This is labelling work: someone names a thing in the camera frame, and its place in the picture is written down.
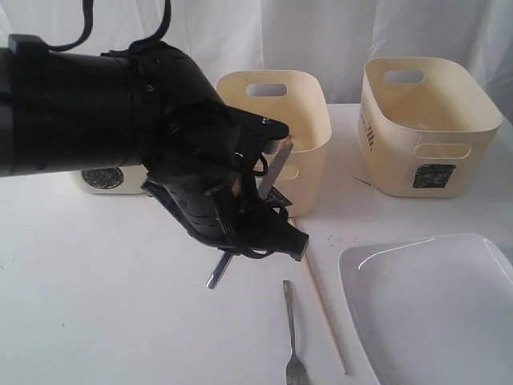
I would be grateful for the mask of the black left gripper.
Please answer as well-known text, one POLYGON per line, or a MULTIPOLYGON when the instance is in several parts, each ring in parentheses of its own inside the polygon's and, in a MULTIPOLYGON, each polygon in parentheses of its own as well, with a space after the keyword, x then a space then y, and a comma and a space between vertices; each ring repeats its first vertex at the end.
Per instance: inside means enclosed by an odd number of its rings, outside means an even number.
POLYGON ((148 144, 142 189, 191 237, 252 259, 302 259, 308 235, 257 186, 274 184, 265 154, 290 147, 286 124, 222 103, 194 103, 153 124, 148 144))

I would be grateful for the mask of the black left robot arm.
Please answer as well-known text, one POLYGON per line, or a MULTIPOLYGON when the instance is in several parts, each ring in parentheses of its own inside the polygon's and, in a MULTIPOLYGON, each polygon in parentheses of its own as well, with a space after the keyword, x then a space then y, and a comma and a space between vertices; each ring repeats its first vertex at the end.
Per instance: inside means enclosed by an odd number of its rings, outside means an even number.
POLYGON ((197 241, 300 260, 306 233, 257 189, 286 124, 228 106, 183 51, 161 41, 78 55, 13 34, 1 51, 1 174, 143 166, 143 190, 197 241))

